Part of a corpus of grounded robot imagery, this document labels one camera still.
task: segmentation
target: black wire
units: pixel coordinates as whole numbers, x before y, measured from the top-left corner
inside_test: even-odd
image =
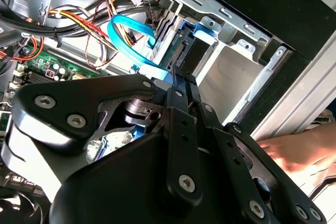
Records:
[[[128,9],[125,11],[120,12],[120,14],[123,15],[130,15],[135,14],[139,12],[148,12],[149,7],[137,7],[133,9]],[[98,15],[103,15],[104,13],[107,13],[107,9],[102,9],[98,11]],[[35,36],[41,36],[41,37],[48,37],[48,38],[54,38],[55,36],[55,28],[54,27],[48,27],[48,26],[39,26],[36,24],[32,24],[30,22],[27,22],[23,19],[21,19],[19,16],[17,16],[5,3],[4,0],[0,0],[0,24],[3,24],[7,27],[10,27],[12,29],[21,31],[23,33],[28,33]],[[87,21],[92,21],[93,16],[90,16]],[[56,33],[58,37],[72,37],[73,35],[77,35],[79,31],[81,31],[82,28],[78,24],[73,24],[66,27],[60,27],[56,29]]]
[[[0,77],[3,76],[5,73],[7,73],[12,66],[13,66],[12,61],[9,61],[7,64],[3,65],[3,67],[0,69]]]
[[[67,8],[67,7],[70,7],[70,8],[73,8],[73,9],[76,9],[77,12],[83,14],[84,16],[86,16],[87,18],[89,18],[90,16],[87,15],[79,6],[76,6],[76,5],[61,5],[61,6],[58,6],[56,9],[59,9],[59,8]]]
[[[128,7],[133,7],[134,6],[134,4],[130,0],[115,0],[113,3],[115,4],[116,9],[128,8]],[[69,13],[76,14],[76,15],[83,14],[83,11],[80,10],[80,8],[78,6],[61,5],[61,6],[56,7],[55,9],[59,9],[59,8],[63,8],[63,7],[72,7],[73,9],[66,10]],[[58,17],[55,17],[55,14],[49,14],[48,18],[59,19]]]
[[[99,3],[102,2],[102,1],[105,1],[105,0],[97,0],[97,1],[93,2],[91,5],[86,7],[85,10],[89,11],[89,10],[95,9],[97,7],[97,5],[99,5]]]
[[[159,10],[160,8],[158,6],[152,6],[152,9],[153,10]],[[137,14],[137,13],[144,13],[144,12],[147,13],[149,11],[150,11],[150,9],[149,9],[148,6],[142,6],[142,7],[136,7],[136,8],[133,8],[133,9],[123,10],[121,12],[118,12],[118,14],[121,14],[121,15],[124,15],[124,16],[129,16],[129,15]],[[96,26],[101,26],[101,25],[109,22],[110,20],[111,19],[110,19],[109,15],[104,14],[104,15],[101,15],[100,17],[97,17],[94,24]],[[74,31],[69,37],[78,38],[78,37],[83,37],[83,36],[86,36],[86,35],[87,35],[87,33],[80,28],[80,29]]]

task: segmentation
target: finger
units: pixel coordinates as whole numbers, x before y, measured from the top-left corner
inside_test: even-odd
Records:
[[[271,150],[265,150],[265,152],[267,153],[268,156],[272,156],[272,157],[279,157],[279,155]]]
[[[267,143],[265,141],[259,142],[258,144],[263,149],[266,149],[266,148],[268,148],[270,146],[269,143]]]

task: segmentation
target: red wire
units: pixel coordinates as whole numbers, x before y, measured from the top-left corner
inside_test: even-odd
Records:
[[[81,21],[82,23],[84,23],[86,26],[91,27],[93,30],[97,31],[97,32],[100,33],[101,35],[105,36],[106,38],[109,38],[109,36],[108,36],[106,33],[104,33],[100,28],[98,28],[98,27],[95,26],[94,24],[88,22],[87,20],[81,18],[80,16],[75,15],[75,14],[72,14],[72,13],[68,13],[68,12],[66,12],[66,11],[62,11],[62,12],[65,12],[65,13],[67,13],[68,15],[71,15],[72,17],[74,17],[74,18],[80,20],[80,21]]]
[[[40,53],[43,50],[43,47],[44,47],[44,37],[41,37],[41,46],[40,46],[40,49],[37,51],[37,53],[35,55],[33,55],[32,57],[30,57],[30,58],[24,58],[24,59],[21,59],[21,60],[32,60],[32,59],[35,59],[37,56],[40,55]]]
[[[35,52],[35,50],[34,50],[33,52],[31,52],[30,54],[27,55],[29,57],[30,55],[34,54],[30,58],[19,58],[18,60],[22,60],[22,61],[32,60],[32,59],[35,59],[37,56],[39,56],[39,54],[42,52],[43,47],[44,47],[44,37],[41,37],[41,42],[40,43],[41,43],[40,49],[37,51],[36,54],[33,53],[33,52]]]
[[[16,60],[27,60],[30,56],[34,55],[35,51],[37,50],[37,41],[36,41],[36,39],[32,39],[32,41],[33,41],[34,48],[31,51],[31,53],[26,55],[25,58],[20,58],[20,57],[13,57],[13,58],[16,59]]]

